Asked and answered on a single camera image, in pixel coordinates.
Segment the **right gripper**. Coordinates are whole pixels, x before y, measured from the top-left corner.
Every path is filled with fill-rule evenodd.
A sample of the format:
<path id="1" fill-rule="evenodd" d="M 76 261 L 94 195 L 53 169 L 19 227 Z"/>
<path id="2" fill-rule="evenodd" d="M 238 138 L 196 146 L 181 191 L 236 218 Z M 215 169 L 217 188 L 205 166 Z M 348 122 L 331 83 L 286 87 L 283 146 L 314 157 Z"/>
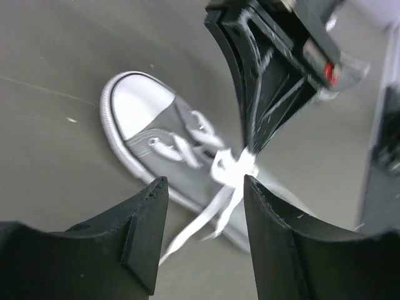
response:
<path id="1" fill-rule="evenodd" d="M 205 25 L 227 61 L 244 149 L 259 154 L 323 85 L 338 87 L 328 22 L 340 1 L 209 1 Z"/>

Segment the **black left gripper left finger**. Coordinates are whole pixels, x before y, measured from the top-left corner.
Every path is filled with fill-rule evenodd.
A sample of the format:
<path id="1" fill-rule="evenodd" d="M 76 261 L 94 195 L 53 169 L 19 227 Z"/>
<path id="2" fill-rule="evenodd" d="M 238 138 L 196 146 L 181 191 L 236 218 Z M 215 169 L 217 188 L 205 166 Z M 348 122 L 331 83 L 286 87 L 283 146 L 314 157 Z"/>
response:
<path id="1" fill-rule="evenodd" d="M 148 299 L 154 294 L 168 180 L 64 232 L 1 223 L 2 299 Z"/>

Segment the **white shoelace of shoe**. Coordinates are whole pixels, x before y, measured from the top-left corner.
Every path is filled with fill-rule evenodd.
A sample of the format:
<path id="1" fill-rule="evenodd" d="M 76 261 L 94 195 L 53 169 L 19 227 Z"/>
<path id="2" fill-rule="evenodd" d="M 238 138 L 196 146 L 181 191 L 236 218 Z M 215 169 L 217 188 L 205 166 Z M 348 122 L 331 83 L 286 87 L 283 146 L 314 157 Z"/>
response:
<path id="1" fill-rule="evenodd" d="M 197 118 L 199 127 L 197 129 L 187 128 L 188 133 L 202 145 L 217 148 L 210 167 L 210 175 L 214 181 L 222 185 L 222 188 L 207 207 L 172 240 L 160 258 L 159 264 L 165 262 L 172 253 L 183 247 L 191 236 L 216 215 L 219 215 L 214 232 L 205 237 L 205 239 L 217 238 L 228 225 L 231 214 L 243 199 L 244 176 L 257 176 L 259 173 L 259 169 L 255 165 L 255 155 L 244 149 L 239 159 L 234 159 L 231 149 L 225 147 L 223 140 L 216 135 L 213 125 L 205 115 L 199 111 L 191 111 L 191 114 Z"/>

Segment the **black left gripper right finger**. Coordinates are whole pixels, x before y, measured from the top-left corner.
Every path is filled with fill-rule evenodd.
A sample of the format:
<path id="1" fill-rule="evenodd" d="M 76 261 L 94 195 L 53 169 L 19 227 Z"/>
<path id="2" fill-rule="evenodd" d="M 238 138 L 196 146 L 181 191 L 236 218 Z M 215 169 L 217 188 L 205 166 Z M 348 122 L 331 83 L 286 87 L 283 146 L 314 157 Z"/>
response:
<path id="1" fill-rule="evenodd" d="M 367 236 L 334 226 L 252 176 L 244 207 L 259 299 L 399 298 L 399 231 Z"/>

